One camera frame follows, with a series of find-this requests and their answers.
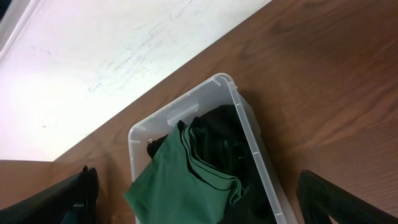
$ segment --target black fabric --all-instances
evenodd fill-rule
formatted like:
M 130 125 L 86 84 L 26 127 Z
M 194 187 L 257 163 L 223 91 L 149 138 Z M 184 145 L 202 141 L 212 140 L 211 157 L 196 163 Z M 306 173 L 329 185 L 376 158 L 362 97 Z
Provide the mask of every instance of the black fabric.
M 0 210 L 0 221 L 2 224 L 61 223 L 71 211 L 76 217 L 74 223 L 94 224 L 98 189 L 96 170 L 85 166 L 82 172 Z
M 398 219 L 366 203 L 320 176 L 304 170 L 296 195 L 306 224 L 398 223 Z
M 210 139 L 207 143 L 208 145 L 201 148 L 216 149 L 217 151 L 199 152 L 198 156 L 200 159 L 215 166 L 220 172 L 236 176 L 240 179 L 242 185 L 249 189 L 246 195 L 234 205 L 226 206 L 224 219 L 219 223 L 276 223 L 235 106 L 219 106 L 201 117 L 195 118 L 192 124 L 194 124 L 193 127 L 206 128 L 214 138 L 226 140 L 224 142 L 226 146 L 224 147 L 212 145 L 220 144 L 220 142 Z M 194 128 L 192 131 L 195 135 L 200 134 L 199 132 L 195 132 Z M 166 137 L 164 136 L 148 144 L 147 152 L 151 158 L 154 157 Z M 235 144 L 238 145 L 238 143 L 242 142 L 246 145 L 243 150 L 242 147 L 233 147 Z M 226 157 L 226 153 L 223 151 L 231 149 L 237 150 L 234 152 L 234 155 L 237 156 Z
M 164 140 L 167 138 L 168 134 L 166 134 L 165 136 L 161 137 L 158 140 L 154 140 L 151 143 L 148 144 L 147 146 L 147 153 L 150 156 L 151 159 L 154 158 L 157 150 L 159 149 L 159 147 L 163 144 Z

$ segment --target plastic storage bin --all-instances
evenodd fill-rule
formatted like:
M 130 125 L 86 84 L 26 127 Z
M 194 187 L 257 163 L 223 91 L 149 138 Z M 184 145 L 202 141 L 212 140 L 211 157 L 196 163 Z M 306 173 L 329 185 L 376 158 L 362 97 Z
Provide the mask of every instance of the plastic storage bin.
M 132 181 L 150 162 L 146 151 L 148 141 L 158 139 L 171 132 L 179 120 L 188 124 L 194 117 L 201 116 L 219 105 L 235 105 L 236 107 L 268 196 L 264 200 L 270 201 L 277 223 L 297 223 L 261 139 L 261 130 L 253 110 L 238 93 L 233 79 L 225 73 L 212 76 L 130 129 L 129 152 Z

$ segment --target wooden table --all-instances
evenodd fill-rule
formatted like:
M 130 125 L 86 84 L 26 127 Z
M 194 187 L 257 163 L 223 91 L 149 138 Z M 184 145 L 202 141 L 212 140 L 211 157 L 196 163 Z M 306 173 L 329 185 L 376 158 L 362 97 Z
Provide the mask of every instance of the wooden table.
M 300 222 L 302 169 L 398 217 L 397 41 L 398 1 L 274 0 L 57 159 L 49 183 L 95 167 L 100 221 L 133 223 L 129 129 L 225 72 L 254 109 Z

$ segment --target dark green fabric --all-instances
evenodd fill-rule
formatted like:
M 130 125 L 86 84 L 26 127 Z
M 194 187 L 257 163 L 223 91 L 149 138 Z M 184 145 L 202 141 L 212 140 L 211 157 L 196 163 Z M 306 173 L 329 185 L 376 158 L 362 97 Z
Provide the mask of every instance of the dark green fabric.
M 231 142 L 213 139 L 200 125 L 196 118 L 189 126 L 180 121 L 125 194 L 142 224 L 218 223 L 226 204 L 246 193 L 237 177 L 193 156 L 211 156 L 207 151 L 219 147 L 224 156 L 235 152 L 223 148 Z
M 237 201 L 235 204 L 226 205 L 224 218 L 219 222 L 219 224 L 276 223 L 274 213 L 272 212 L 271 206 L 267 199 L 267 194 L 257 171 L 256 163 L 254 162 L 252 155 L 250 155 L 251 152 L 247 146 L 246 137 L 244 135 L 244 131 L 242 129 L 235 106 L 219 106 L 199 117 L 199 119 L 201 123 L 210 130 L 213 136 L 221 139 L 238 140 L 238 142 L 243 142 L 244 145 L 246 145 L 246 151 L 243 153 L 240 152 L 240 154 L 247 156 L 240 157 L 237 162 L 234 162 L 231 159 L 227 160 L 226 158 L 223 158 L 222 153 L 220 154 L 221 158 L 218 161 L 212 161 L 218 167 L 223 166 L 222 162 L 219 162 L 222 160 L 232 161 L 235 164 L 238 164 L 234 170 L 228 170 L 224 168 L 223 172 L 231 172 L 236 177 L 240 177 L 239 179 L 241 179 L 242 183 L 247 182 L 247 184 L 243 185 L 247 185 L 249 189 L 245 196 L 239 199 L 239 201 Z M 156 154 L 166 137 L 167 136 L 164 136 L 148 144 L 147 152 L 151 158 L 153 158 L 153 156 Z M 216 155 L 219 154 L 219 152 L 215 150 L 213 150 L 212 153 Z M 209 159 L 210 156 L 204 157 L 204 160 L 211 160 Z

